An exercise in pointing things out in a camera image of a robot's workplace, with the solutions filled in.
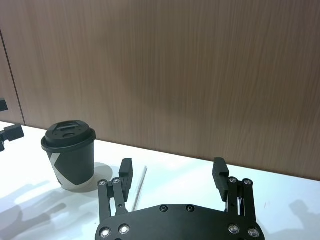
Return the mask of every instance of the black robotic gripper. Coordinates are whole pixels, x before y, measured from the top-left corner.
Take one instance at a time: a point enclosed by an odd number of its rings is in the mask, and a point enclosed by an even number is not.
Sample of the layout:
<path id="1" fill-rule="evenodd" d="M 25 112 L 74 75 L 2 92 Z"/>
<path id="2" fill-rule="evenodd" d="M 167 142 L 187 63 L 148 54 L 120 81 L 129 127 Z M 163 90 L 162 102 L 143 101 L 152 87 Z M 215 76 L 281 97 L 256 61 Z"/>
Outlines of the black robotic gripper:
<path id="1" fill-rule="evenodd" d="M 119 177 L 97 183 L 100 224 L 95 240 L 265 240 L 256 221 L 253 181 L 229 177 L 223 158 L 214 159 L 212 175 L 225 202 L 224 211 L 192 204 L 163 204 L 128 212 L 125 202 L 133 167 L 130 158 L 122 160 Z M 111 198 L 115 216 L 111 216 Z"/>
<path id="2" fill-rule="evenodd" d="M 6 100 L 0 98 L 0 112 L 8 110 Z M 9 142 L 23 138 L 25 136 L 21 124 L 15 124 L 12 126 L 5 127 L 3 131 L 0 131 L 0 152 L 5 150 L 5 141 Z"/>

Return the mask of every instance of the screw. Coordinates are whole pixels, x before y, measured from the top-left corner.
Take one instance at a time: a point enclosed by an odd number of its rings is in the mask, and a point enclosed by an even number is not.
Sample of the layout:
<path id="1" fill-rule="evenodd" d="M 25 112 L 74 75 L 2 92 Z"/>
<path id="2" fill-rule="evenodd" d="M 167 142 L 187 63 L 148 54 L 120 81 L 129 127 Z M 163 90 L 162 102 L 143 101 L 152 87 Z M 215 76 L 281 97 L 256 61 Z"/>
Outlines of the screw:
<path id="1" fill-rule="evenodd" d="M 109 228 L 104 228 L 101 232 L 100 232 L 100 236 L 102 237 L 102 238 L 106 238 L 106 237 L 108 237 L 109 235 L 110 235 L 110 229 Z"/>
<path id="2" fill-rule="evenodd" d="M 163 213 L 168 211 L 168 206 L 167 205 L 161 205 L 160 206 L 160 211 L 163 212 Z"/>
<path id="3" fill-rule="evenodd" d="M 229 225 L 228 229 L 229 229 L 229 232 L 232 234 L 238 234 L 240 232 L 239 227 L 234 224 Z"/>
<path id="4" fill-rule="evenodd" d="M 259 237 L 259 232 L 258 232 L 258 230 L 255 229 L 255 228 L 249 228 L 248 234 L 249 234 L 251 237 L 254 237 L 254 238 L 258 238 L 258 237 Z"/>
<path id="5" fill-rule="evenodd" d="M 123 224 L 119 228 L 119 233 L 124 235 L 124 234 L 127 234 L 129 232 L 129 230 L 130 230 L 130 227 L 126 224 Z"/>
<path id="6" fill-rule="evenodd" d="M 113 179 L 113 181 L 112 181 L 114 184 L 118 184 L 119 182 L 120 182 L 120 179 L 119 178 L 115 178 L 115 179 Z"/>
<path id="7" fill-rule="evenodd" d="M 195 210 L 195 207 L 192 206 L 192 205 L 188 205 L 188 206 L 186 206 L 186 210 L 187 210 L 188 212 L 192 213 L 192 212 Z"/>
<path id="8" fill-rule="evenodd" d="M 246 179 L 246 180 L 244 180 L 244 184 L 251 185 L 252 181 L 250 179 Z"/>
<path id="9" fill-rule="evenodd" d="M 230 177 L 229 178 L 229 181 L 230 181 L 230 183 L 236 183 L 237 182 L 237 179 L 235 178 L 235 177 Z"/>

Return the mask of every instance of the black coffee cup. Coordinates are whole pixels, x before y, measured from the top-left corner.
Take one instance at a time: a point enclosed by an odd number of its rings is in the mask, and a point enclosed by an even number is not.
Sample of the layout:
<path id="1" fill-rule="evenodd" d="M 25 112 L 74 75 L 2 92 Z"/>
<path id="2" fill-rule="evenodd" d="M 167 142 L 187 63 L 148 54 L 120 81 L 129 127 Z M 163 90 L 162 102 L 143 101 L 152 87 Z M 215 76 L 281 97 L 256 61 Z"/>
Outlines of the black coffee cup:
<path id="1" fill-rule="evenodd" d="M 90 184 L 95 173 L 96 132 L 83 121 L 52 125 L 41 140 L 56 178 L 65 190 L 78 190 Z"/>

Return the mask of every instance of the white table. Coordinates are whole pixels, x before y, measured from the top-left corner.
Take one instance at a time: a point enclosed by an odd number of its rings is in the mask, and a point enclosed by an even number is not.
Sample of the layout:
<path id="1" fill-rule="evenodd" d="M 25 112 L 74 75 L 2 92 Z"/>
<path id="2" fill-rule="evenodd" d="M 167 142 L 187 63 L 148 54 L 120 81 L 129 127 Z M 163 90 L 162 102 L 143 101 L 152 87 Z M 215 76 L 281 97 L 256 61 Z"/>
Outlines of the white table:
<path id="1" fill-rule="evenodd" d="M 0 122 L 0 130 L 9 125 Z M 61 189 L 41 148 L 46 131 L 25 126 L 23 130 L 24 138 L 6 142 L 0 152 L 0 239 L 94 239 L 99 224 L 97 191 Z M 95 162 L 111 168 L 120 166 L 123 158 L 132 158 L 134 166 L 147 166 L 137 210 L 161 204 L 224 210 L 212 162 L 99 140 L 94 150 Z M 320 239 L 319 181 L 228 167 L 231 176 L 253 180 L 257 222 L 266 240 Z M 11 238 L 4 238 L 8 229 L 14 230 Z"/>

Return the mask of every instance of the brown wooden wall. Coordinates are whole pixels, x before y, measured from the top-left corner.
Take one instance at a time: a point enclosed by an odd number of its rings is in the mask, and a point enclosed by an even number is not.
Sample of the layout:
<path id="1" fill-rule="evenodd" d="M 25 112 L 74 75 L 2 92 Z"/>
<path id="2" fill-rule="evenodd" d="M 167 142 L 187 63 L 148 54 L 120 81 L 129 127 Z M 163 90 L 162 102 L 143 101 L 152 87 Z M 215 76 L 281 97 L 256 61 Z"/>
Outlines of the brown wooden wall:
<path id="1" fill-rule="evenodd" d="M 0 112 L 0 121 L 24 124 L 15 85 L 11 77 L 4 45 L 0 38 L 0 98 L 5 98 L 8 111 Z"/>
<path id="2" fill-rule="evenodd" d="M 0 28 L 28 126 L 320 180 L 318 0 L 0 0 Z"/>

